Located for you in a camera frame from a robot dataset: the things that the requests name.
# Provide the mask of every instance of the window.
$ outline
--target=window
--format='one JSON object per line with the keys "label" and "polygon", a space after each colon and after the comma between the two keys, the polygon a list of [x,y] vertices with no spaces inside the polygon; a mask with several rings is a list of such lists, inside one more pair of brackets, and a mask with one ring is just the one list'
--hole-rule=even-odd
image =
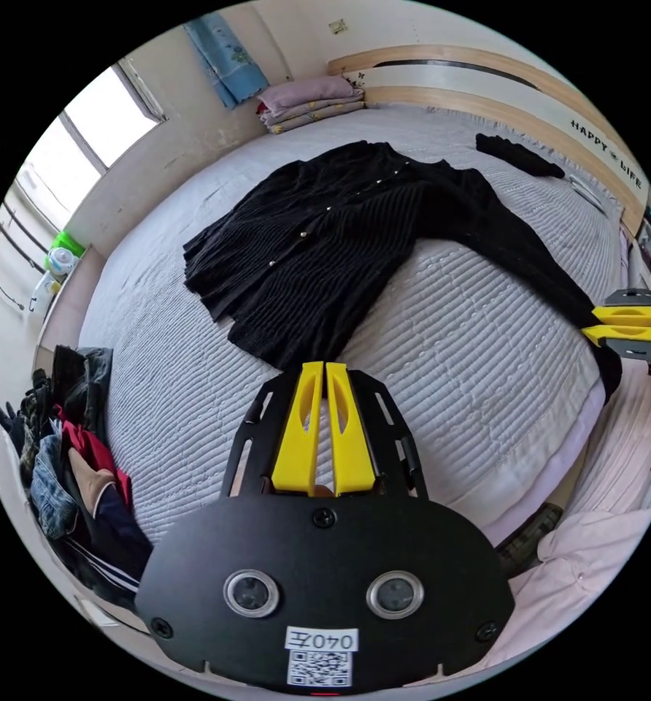
{"label": "window", "polygon": [[36,143],[16,184],[62,229],[99,178],[165,115],[128,59],[84,88]]}

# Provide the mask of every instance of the jeans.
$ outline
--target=jeans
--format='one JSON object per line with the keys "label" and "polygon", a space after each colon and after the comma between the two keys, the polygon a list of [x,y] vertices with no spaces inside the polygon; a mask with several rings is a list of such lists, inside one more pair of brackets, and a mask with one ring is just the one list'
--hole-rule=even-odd
{"label": "jeans", "polygon": [[41,440],[31,479],[31,501],[38,512],[41,530],[50,540],[68,535],[77,522],[77,503],[58,481],[61,446],[58,430]]}

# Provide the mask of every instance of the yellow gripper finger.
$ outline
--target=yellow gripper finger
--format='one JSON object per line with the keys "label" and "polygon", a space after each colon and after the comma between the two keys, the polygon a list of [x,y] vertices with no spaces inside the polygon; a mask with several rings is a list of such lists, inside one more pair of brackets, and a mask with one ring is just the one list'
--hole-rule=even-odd
{"label": "yellow gripper finger", "polygon": [[583,334],[597,346],[603,338],[616,338],[622,340],[640,341],[651,343],[651,328],[646,326],[606,326],[599,324],[581,329]]}
{"label": "yellow gripper finger", "polygon": [[608,326],[651,328],[651,307],[596,307],[593,314]]}
{"label": "yellow gripper finger", "polygon": [[340,363],[327,363],[325,373],[335,496],[371,491],[374,488],[374,467],[347,368]]}
{"label": "yellow gripper finger", "polygon": [[323,363],[304,363],[272,470],[272,485],[277,491],[313,496],[322,397]]}

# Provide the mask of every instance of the green basket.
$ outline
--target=green basket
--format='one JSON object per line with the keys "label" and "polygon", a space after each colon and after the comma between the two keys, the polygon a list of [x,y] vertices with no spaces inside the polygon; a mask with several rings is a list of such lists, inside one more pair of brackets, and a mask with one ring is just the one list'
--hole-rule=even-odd
{"label": "green basket", "polygon": [[[53,239],[53,243],[50,245],[48,250],[53,250],[54,248],[66,248],[72,253],[73,256],[82,258],[82,254],[85,252],[85,247],[79,244],[70,234],[66,231],[61,231],[58,236]],[[45,268],[48,270],[48,256],[46,256]]]}

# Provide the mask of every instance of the screw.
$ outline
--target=screw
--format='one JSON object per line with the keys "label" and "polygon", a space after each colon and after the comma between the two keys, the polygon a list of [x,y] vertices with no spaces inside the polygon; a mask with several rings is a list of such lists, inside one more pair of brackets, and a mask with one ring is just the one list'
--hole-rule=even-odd
{"label": "screw", "polygon": [[153,629],[153,632],[158,637],[162,637],[164,640],[169,640],[173,635],[172,627],[167,621],[164,621],[162,618],[154,618],[150,622],[150,627]]}
{"label": "screw", "polygon": [[316,509],[312,519],[317,528],[330,528],[335,523],[335,514],[330,509]]}
{"label": "screw", "polygon": [[496,636],[496,633],[498,633],[498,626],[493,623],[493,621],[484,623],[477,630],[477,640],[480,643],[487,643],[489,640],[491,640],[491,638]]}

